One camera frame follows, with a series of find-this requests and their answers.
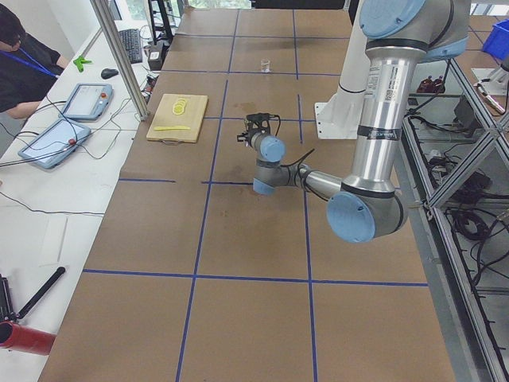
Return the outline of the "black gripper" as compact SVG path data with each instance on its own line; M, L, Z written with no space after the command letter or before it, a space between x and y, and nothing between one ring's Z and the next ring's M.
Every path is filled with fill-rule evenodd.
M262 140L267 136L266 129L251 129L236 136L238 142L252 148L260 148Z

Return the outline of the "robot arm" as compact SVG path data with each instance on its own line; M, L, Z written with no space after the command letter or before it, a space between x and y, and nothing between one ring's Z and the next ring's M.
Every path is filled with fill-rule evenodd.
M394 155L416 65L454 58L468 40L469 1L366 1L359 27L370 61L351 173L345 178L283 165L282 140L263 123L267 113L247 115L238 136L257 153L253 189L271 195L296 186L327 201L327 219L342 240L364 243L398 231L407 213L390 180Z

